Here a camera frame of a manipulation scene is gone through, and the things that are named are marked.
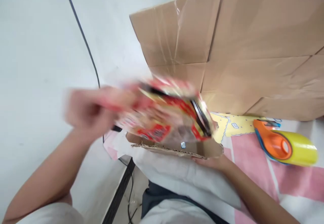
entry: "orange tape dispenser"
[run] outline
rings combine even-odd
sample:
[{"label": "orange tape dispenser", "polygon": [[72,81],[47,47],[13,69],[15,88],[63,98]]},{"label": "orange tape dispenser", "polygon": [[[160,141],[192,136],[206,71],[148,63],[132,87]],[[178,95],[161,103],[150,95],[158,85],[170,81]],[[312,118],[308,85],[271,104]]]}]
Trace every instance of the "orange tape dispenser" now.
[{"label": "orange tape dispenser", "polygon": [[287,131],[274,130],[280,124],[274,121],[253,121],[259,143],[272,159],[284,164],[310,166],[317,161],[317,149],[305,136]]}]

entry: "hand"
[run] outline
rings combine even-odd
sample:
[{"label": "hand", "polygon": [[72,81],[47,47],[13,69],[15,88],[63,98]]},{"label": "hand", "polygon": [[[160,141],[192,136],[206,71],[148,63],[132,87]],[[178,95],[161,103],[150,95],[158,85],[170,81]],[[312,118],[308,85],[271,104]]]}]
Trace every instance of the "hand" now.
[{"label": "hand", "polygon": [[65,120],[84,140],[93,142],[108,132],[117,119],[117,113],[109,105],[133,103],[135,97],[127,91],[113,87],[98,90],[73,90],[70,94]]},{"label": "hand", "polygon": [[191,159],[199,165],[213,168],[221,172],[226,171],[232,163],[224,154],[219,158],[210,158],[207,160],[196,157],[192,157]]}]

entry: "open cardboard box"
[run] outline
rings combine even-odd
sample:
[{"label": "open cardboard box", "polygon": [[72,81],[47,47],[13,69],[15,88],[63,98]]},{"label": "open cardboard box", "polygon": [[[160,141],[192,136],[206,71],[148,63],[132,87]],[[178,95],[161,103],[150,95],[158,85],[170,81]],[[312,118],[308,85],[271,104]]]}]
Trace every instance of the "open cardboard box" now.
[{"label": "open cardboard box", "polygon": [[173,148],[167,148],[159,143],[149,141],[129,132],[126,134],[126,139],[130,143],[134,143],[132,147],[142,147],[151,152],[185,158],[191,158],[192,156],[202,159],[217,158],[224,152],[223,146],[217,143],[213,138],[204,142],[186,143],[185,149],[181,148],[180,143]]},{"label": "open cardboard box", "polygon": [[151,72],[190,81],[210,111],[324,115],[324,0],[171,0],[130,20]]}]

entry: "cardboard box flap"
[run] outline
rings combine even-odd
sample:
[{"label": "cardboard box flap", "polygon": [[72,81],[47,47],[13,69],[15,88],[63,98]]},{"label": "cardboard box flap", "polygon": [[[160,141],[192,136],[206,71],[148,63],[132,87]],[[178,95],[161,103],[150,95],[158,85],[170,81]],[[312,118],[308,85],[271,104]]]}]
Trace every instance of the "cardboard box flap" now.
[{"label": "cardboard box flap", "polygon": [[314,55],[299,66],[289,80],[288,96],[295,98],[324,96],[324,55]]},{"label": "cardboard box flap", "polygon": [[318,52],[318,54],[323,54],[324,55],[324,47]]},{"label": "cardboard box flap", "polygon": [[135,145],[132,145],[132,147],[142,147],[155,153],[186,158],[190,158],[192,156],[203,159],[216,158],[223,154],[224,151],[223,146],[215,142],[214,139],[209,139],[204,142],[186,143],[186,148],[182,149],[180,143],[178,146],[169,146],[172,148],[168,148],[167,146],[154,143],[129,132],[126,134],[126,138],[129,142],[135,143]]},{"label": "cardboard box flap", "polygon": [[163,65],[150,67],[152,74],[171,76],[180,80],[188,81],[199,91],[203,83],[206,63]]},{"label": "cardboard box flap", "polygon": [[271,118],[309,121],[324,115],[324,97],[262,98],[245,114]]},{"label": "cardboard box flap", "polygon": [[254,93],[232,95],[217,91],[202,92],[201,95],[209,111],[233,115],[243,115],[261,98]]},{"label": "cardboard box flap", "polygon": [[222,0],[211,56],[304,56],[323,45],[324,0]]},{"label": "cardboard box flap", "polygon": [[243,60],[217,60],[206,64],[202,91],[258,94],[272,97],[289,93],[294,72],[309,56]]},{"label": "cardboard box flap", "polygon": [[220,0],[172,0],[130,15],[149,66],[207,62]]}]

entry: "food packet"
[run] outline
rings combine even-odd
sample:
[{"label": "food packet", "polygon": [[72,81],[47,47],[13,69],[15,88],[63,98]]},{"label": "food packet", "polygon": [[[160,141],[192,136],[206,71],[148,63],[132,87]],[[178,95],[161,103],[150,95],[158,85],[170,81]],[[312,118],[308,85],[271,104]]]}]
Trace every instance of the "food packet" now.
[{"label": "food packet", "polygon": [[169,147],[212,137],[215,125],[210,113],[189,82],[154,77],[137,86],[147,105],[122,112],[117,126]]}]

